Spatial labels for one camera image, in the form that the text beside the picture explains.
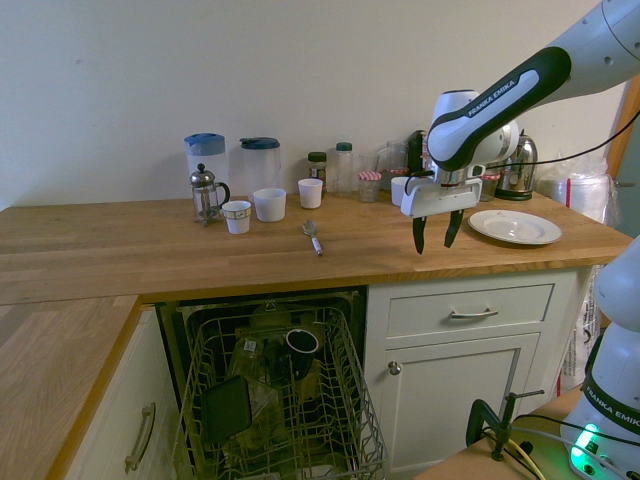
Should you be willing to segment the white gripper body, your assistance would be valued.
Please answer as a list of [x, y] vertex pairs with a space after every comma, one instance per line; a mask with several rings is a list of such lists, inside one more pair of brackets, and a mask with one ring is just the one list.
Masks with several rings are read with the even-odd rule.
[[412, 219], [465, 210], [480, 201], [482, 181], [472, 178], [444, 187], [430, 178], [410, 178], [405, 184], [401, 212]]

